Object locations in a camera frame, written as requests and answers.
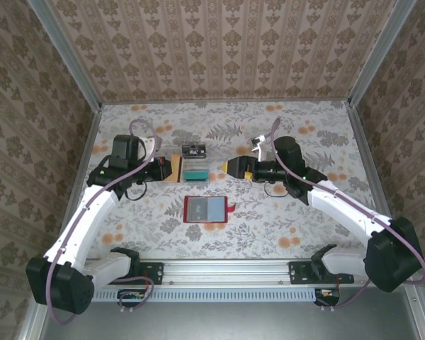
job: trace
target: green object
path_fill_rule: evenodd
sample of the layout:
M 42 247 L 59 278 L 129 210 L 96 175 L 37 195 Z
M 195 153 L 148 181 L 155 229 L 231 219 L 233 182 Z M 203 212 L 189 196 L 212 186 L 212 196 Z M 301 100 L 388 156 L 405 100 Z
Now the green object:
M 209 179 L 209 173 L 207 171 L 185 171 L 183 172 L 183 178 L 186 182 L 205 182 Z

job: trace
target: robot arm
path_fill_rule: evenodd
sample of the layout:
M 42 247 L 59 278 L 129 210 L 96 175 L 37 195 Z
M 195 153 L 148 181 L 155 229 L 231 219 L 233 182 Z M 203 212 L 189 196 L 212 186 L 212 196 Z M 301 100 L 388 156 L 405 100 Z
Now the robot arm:
M 403 243 L 374 222 L 376 218 L 386 222 L 422 256 L 414 227 L 409 220 L 404 217 L 393 220 L 348 197 L 331 181 L 328 181 L 324 174 L 305 166 L 300 146 L 294 138 L 279 137 L 274 144 L 278 156 L 292 172 L 304 180 L 329 189 L 332 193 L 296 179 L 276 161 L 262 162 L 255 157 L 241 156 L 227 162 L 227 173 L 235 178 L 251 179 L 257 183 L 282 182 L 292 197 L 334 218 L 366 247 L 366 249 L 328 247 L 322 255 L 322 263 L 328 272 L 365 275 L 379 289 L 391 292 L 421 268 L 415 255 Z M 259 143 L 257 149 L 259 159 L 262 158 L 262 148 L 263 146 Z M 337 196 L 345 197 L 358 208 L 351 207 Z
M 86 256 L 102 222 L 126 195 L 127 189 L 133 183 L 161 181 L 171 174 L 170 161 L 164 157 L 154 158 L 136 174 L 119 181 L 109 190 L 103 190 L 104 186 L 115 179 L 141 166 L 149 159 L 154 148 L 157 148 L 157 141 L 154 138 L 129 135 L 115 137 L 112 154 L 104 158 L 90 173 L 84 197 L 59 239 L 42 259 L 31 259 L 25 269 L 37 303 L 47 304 L 45 287 L 51 266 L 55 266 L 50 278 L 52 305 L 75 314 L 85 311 L 95 289 L 102 288 L 116 278 L 137 276 L 140 258 L 136 251 L 115 248 L 104 259 L 89 265 L 86 265 Z M 96 198 L 88 206 L 87 202 L 93 197 Z M 68 241 L 62 248 L 61 256 L 58 256 L 60 247 L 66 239 Z

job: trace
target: yellow part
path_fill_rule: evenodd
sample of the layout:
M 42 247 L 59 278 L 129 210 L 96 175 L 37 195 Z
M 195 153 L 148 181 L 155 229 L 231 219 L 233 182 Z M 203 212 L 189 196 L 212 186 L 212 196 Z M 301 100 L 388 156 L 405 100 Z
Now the yellow part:
M 171 155 L 171 175 L 164 179 L 164 182 L 177 182 L 179 176 L 179 162 L 182 162 L 179 154 Z

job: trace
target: metal frame edge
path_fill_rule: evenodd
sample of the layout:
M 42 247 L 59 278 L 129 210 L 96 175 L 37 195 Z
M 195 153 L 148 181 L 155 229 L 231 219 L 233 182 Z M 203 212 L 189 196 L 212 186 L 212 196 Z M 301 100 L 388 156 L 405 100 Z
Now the metal frame edge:
M 349 94 L 351 104 L 357 106 L 362 99 L 368 85 L 375 76 L 378 68 L 383 62 L 385 56 L 389 52 L 398 32 L 402 28 L 412 8 L 416 4 L 414 0 L 399 0 L 395 3 L 392 13 L 381 30 L 381 34 L 376 40 L 373 50 L 368 55 L 368 59 L 363 66 L 361 73 L 358 75 L 356 83 Z
M 376 210 L 379 213 L 390 216 L 389 205 L 385 199 L 383 186 L 376 171 L 358 111 L 353 104 L 347 107 L 347 111 L 354 137 L 356 138 L 356 144 L 361 153 L 363 167 L 367 174 L 368 184 L 375 201 Z M 404 285 L 404 289 L 419 336 L 422 340 L 425 340 L 425 288 L 415 285 Z
M 75 51 L 69 44 L 57 19 L 52 13 L 48 2 L 41 0 L 28 0 L 28 3 L 34 10 L 39 21 L 42 23 L 42 26 L 45 29 L 46 33 L 49 35 L 52 44 L 55 46 L 58 53 L 62 57 L 63 62 L 66 64 L 69 72 L 76 81 L 77 86 L 80 88 L 80 91 L 83 93 L 91 109 L 94 113 L 99 112 L 101 108 L 100 97 L 96 93 L 95 88 L 92 87 L 87 73 L 81 66 Z
M 76 179 L 74 180 L 74 184 L 72 186 L 71 195 L 69 196 L 69 201 L 66 207 L 66 211 L 64 212 L 60 234 L 67 226 L 72 215 L 76 212 L 77 203 L 79 202 L 79 199 L 80 199 L 80 194 L 81 194 L 82 186 L 83 186 L 85 175 L 86 175 L 86 170 L 88 169 L 88 163 L 90 160 L 91 152 L 93 151 L 94 140 L 96 139 L 96 134 L 98 133 L 98 130 L 99 130 L 99 123 L 101 122 L 101 117 L 102 117 L 101 112 L 96 113 L 93 116 L 93 120 L 91 121 L 90 130 L 85 142 L 84 152 L 82 153 L 82 158 L 80 159 L 80 162 L 79 162 L 79 168 L 77 169 Z
M 39 305 L 31 297 L 18 340 L 39 340 L 44 329 L 47 306 Z
M 346 97 L 333 97 L 333 98 L 210 98 L 210 99 L 177 99 L 172 101 L 104 101 L 102 105 L 132 105 L 132 104 L 208 104 L 208 103 L 285 103 L 287 101 L 347 101 Z

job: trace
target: table surface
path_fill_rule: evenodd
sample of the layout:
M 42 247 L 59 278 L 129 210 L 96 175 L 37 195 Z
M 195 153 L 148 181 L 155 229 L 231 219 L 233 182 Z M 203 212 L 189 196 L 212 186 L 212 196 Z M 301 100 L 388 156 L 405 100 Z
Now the table surface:
M 360 246 L 347 229 L 322 212 L 290 196 L 269 197 L 262 184 L 237 180 L 220 169 L 228 159 L 252 155 L 250 139 L 268 133 L 280 117 L 276 137 L 294 137 L 308 166 L 374 208 L 344 102 L 113 105 L 103 106 L 101 113 L 87 176 L 110 154 L 113 138 L 128 134 L 129 122 L 135 118 L 155 126 L 163 139 L 162 149 L 181 151 L 183 143 L 205 143 L 211 172 L 207 187 L 148 183 L 142 200 L 123 198 L 106 218 L 89 258 L 102 257 L 114 247 L 135 249 L 143 259 L 280 259 L 308 258 L 329 243 Z M 134 133 L 151 135 L 138 125 Z M 134 185 L 130 197 L 140 192 Z M 268 192 L 283 195 L 285 189 L 277 183 L 268 185 Z M 237 208 L 227 224 L 184 224 L 183 199 L 194 195 L 228 196 Z

